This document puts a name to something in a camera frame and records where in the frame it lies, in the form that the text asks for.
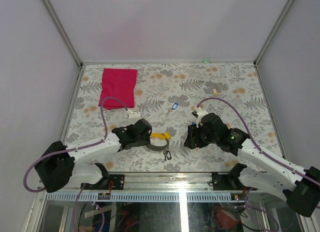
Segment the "grey keyring with yellow handle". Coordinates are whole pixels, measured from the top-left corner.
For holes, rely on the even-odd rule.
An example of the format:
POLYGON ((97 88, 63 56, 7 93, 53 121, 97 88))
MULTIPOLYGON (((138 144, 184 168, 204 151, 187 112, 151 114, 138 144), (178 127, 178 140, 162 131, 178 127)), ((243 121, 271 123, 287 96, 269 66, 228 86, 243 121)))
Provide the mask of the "grey keyring with yellow handle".
POLYGON ((166 150, 169 148, 170 139, 167 139, 163 133, 151 133, 150 143, 146 145, 146 148, 156 152, 166 150))

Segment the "black tag key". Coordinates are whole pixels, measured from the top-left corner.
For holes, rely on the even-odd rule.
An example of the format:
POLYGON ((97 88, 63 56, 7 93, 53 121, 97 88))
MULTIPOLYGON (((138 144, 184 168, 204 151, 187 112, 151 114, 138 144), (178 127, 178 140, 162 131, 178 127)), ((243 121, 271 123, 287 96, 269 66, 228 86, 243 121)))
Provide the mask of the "black tag key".
POLYGON ((171 152, 169 150, 165 150, 163 152, 163 155, 164 155, 164 161, 169 161, 172 159, 172 155, 171 155, 171 152))

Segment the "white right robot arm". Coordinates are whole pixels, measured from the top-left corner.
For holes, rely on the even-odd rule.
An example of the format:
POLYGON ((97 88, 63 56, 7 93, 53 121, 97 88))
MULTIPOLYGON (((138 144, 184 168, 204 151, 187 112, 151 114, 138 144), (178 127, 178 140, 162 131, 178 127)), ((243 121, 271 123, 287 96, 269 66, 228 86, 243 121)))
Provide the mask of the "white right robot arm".
POLYGON ((252 187, 286 202, 296 213, 311 217, 320 203, 320 171, 306 169, 279 157, 253 141, 238 128, 228 128, 221 118, 205 110, 192 112, 196 121, 188 126, 184 143, 189 149, 217 145, 222 151, 245 159, 263 171, 236 165, 229 172, 228 184, 233 189, 252 187))

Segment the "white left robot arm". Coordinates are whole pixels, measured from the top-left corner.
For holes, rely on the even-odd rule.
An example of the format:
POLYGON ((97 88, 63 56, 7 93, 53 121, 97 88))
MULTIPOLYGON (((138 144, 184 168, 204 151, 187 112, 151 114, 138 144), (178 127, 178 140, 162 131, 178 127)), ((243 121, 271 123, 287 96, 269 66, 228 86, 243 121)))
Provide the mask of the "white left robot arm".
POLYGON ((70 149, 56 141, 34 168, 48 193, 72 186, 109 190, 115 183, 102 160, 109 154, 149 145, 151 133, 151 124, 139 119, 134 124, 113 129, 106 137, 70 149))

